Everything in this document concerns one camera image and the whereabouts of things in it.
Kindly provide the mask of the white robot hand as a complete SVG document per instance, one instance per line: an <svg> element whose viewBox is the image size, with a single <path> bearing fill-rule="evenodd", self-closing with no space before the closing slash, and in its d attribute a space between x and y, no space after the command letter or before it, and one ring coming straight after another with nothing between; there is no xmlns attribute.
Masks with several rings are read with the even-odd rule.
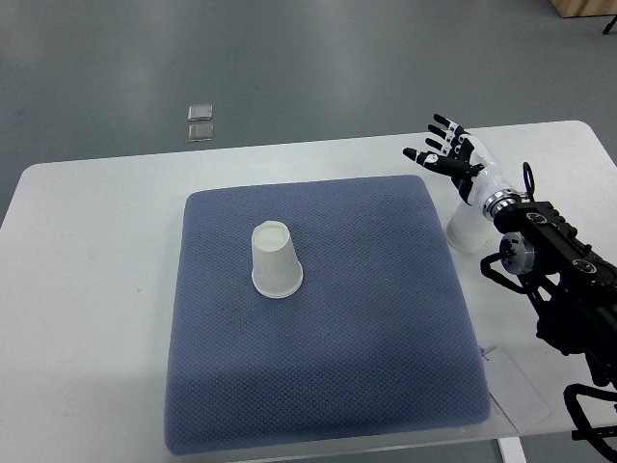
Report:
<svg viewBox="0 0 617 463"><path fill-rule="evenodd" d="M483 205L504 188L499 164L479 138L462 135L464 128L461 125L440 114L434 114L433 120L436 125L428 125L430 136L425 139L425 144L439 154L404 148L403 155L433 173L475 176L460 181L457 189L466 204Z"/></svg>

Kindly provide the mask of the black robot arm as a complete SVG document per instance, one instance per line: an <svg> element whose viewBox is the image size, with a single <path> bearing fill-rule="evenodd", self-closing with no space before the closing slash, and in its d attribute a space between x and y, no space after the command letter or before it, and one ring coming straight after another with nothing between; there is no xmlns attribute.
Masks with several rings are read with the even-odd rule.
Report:
<svg viewBox="0 0 617 463"><path fill-rule="evenodd" d="M577 229L550 202L535 199L535 179L522 164L524 189L502 176L500 164L475 135L439 114L429 124L427 150L405 148L424 169L449 177L462 204L501 233L497 252L480 261L481 274L525 295L538 316L536 336L565 356L581 354L592 385L571 384L563 397L575 429L609 462L616 428L595 426L579 400L616 401L616 267L578 240Z"/></svg>

